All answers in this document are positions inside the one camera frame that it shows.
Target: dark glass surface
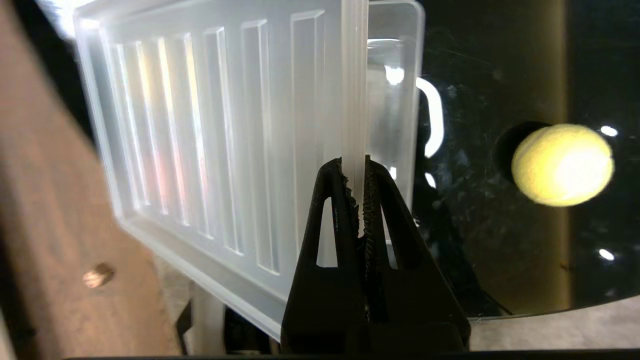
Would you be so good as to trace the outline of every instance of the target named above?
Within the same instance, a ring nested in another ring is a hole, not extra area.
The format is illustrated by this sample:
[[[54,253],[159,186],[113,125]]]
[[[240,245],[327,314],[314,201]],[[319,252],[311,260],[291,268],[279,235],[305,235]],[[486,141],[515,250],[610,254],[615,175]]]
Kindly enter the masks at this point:
[[[422,98],[413,213],[467,314],[640,294],[640,1],[420,3],[422,77],[442,98],[444,141],[425,158]],[[616,170],[593,200],[551,208],[518,191],[505,149],[523,129],[563,122],[615,129],[604,138]]]

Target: tennis ball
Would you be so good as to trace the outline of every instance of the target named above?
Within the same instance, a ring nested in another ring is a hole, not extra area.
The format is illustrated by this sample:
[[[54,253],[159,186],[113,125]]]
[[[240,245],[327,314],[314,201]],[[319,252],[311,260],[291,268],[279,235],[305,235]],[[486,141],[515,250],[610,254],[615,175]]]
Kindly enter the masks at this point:
[[[572,206],[598,195],[613,175],[609,144],[582,125],[560,124],[537,130],[518,146],[513,179],[531,200]]]

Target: wooden surface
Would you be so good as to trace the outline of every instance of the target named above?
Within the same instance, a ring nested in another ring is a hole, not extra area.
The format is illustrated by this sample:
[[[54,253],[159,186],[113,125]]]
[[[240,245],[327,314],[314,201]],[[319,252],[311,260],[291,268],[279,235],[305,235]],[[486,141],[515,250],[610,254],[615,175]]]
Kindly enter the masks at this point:
[[[2,1],[0,226],[42,358],[178,354],[152,256],[115,224],[95,153]],[[113,280],[85,287],[102,262]]]

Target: plastic container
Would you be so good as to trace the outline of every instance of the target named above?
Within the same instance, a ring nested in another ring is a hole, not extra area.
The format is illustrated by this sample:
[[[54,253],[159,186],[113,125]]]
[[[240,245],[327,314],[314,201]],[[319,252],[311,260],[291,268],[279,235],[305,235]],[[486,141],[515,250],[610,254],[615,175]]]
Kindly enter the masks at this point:
[[[274,338],[317,170],[342,156],[362,193],[368,5],[98,0],[76,12],[120,225]]]

